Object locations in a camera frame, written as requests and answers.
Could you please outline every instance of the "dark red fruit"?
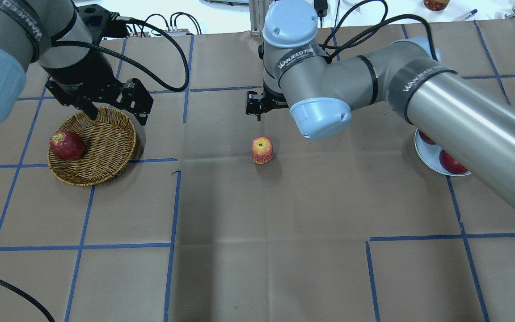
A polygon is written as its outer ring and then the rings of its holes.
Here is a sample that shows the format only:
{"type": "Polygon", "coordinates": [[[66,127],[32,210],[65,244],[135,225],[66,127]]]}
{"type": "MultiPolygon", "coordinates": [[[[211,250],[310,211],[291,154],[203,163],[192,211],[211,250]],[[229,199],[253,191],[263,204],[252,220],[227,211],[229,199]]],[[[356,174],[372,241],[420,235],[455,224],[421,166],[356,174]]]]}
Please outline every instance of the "dark red fruit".
{"type": "Polygon", "coordinates": [[[428,144],[436,144],[435,141],[432,141],[426,134],[424,134],[421,130],[418,131],[418,134],[421,136],[421,139],[428,144]]]}
{"type": "Polygon", "coordinates": [[[75,132],[59,131],[49,141],[53,154],[63,160],[76,160],[86,150],[82,137],[75,132]]]}
{"type": "Polygon", "coordinates": [[[442,165],[442,167],[446,169],[446,171],[452,174],[465,174],[468,172],[468,169],[466,169],[464,165],[461,165],[452,157],[452,155],[450,155],[444,150],[440,151],[439,159],[440,165],[442,165]]]}

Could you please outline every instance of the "pen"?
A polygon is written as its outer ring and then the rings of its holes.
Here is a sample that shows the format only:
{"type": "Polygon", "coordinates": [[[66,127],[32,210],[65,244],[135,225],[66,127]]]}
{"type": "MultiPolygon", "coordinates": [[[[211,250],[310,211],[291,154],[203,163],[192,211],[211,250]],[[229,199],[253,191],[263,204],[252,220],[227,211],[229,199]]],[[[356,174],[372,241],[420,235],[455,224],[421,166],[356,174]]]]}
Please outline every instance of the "pen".
{"type": "Polygon", "coordinates": [[[467,13],[463,14],[462,16],[456,18],[454,21],[464,21],[464,20],[474,16],[477,12],[478,12],[478,10],[474,9],[474,10],[467,12],[467,13]]]}

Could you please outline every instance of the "gray band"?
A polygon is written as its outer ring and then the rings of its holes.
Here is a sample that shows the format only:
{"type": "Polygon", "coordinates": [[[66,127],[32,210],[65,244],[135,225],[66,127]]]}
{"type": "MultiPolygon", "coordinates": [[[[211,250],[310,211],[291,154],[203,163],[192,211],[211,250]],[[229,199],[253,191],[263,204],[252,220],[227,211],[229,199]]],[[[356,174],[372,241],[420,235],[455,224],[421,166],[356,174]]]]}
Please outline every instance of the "gray band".
{"type": "Polygon", "coordinates": [[[301,47],[292,49],[278,61],[274,66],[274,78],[278,81],[282,75],[291,67],[300,63],[304,59],[315,56],[329,56],[316,42],[307,43],[301,47]]]}
{"type": "Polygon", "coordinates": [[[388,103],[401,118],[412,124],[406,110],[413,94],[431,77],[445,72],[456,74],[455,71],[428,57],[411,61],[395,74],[388,85],[388,103]]]}
{"type": "Polygon", "coordinates": [[[39,15],[25,0],[0,0],[0,9],[17,22],[29,36],[33,44],[33,57],[31,63],[51,48],[51,37],[41,23],[39,15]]]}

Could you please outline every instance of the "woven basket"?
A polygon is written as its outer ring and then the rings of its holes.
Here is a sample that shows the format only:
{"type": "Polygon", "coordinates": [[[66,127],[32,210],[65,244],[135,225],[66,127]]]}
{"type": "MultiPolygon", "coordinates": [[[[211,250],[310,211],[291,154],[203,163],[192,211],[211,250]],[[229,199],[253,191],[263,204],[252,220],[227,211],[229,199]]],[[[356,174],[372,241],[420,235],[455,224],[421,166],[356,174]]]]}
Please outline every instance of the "woven basket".
{"type": "Polygon", "coordinates": [[[53,175],[72,186],[97,185],[116,177],[130,161],[137,145],[132,120],[112,107],[99,107],[94,121],[84,112],[78,112],[57,131],[75,132],[86,145],[86,151],[77,160],[59,159],[51,148],[47,152],[53,175]]]}

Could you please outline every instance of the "robotic arm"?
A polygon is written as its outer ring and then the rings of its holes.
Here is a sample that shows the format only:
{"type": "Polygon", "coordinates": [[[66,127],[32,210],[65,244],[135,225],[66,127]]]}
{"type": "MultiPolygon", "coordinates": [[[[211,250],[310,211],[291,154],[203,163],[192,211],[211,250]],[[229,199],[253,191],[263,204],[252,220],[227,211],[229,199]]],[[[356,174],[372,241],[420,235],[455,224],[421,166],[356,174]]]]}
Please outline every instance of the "robotic arm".
{"type": "Polygon", "coordinates": [[[51,76],[47,89],[64,106],[95,119],[93,102],[110,104],[144,125],[153,99],[138,79],[118,81],[98,51],[51,47],[58,41],[98,45],[103,37],[123,38],[128,20],[96,4],[77,8],[71,0],[0,0],[0,122],[25,86],[29,63],[37,61],[51,76]]]}
{"type": "Polygon", "coordinates": [[[270,8],[264,93],[248,93],[246,114],[289,107],[302,136],[319,140],[344,130],[352,110],[386,100],[515,208],[514,108],[431,59],[424,38],[330,64],[316,34],[306,2],[270,8]]]}

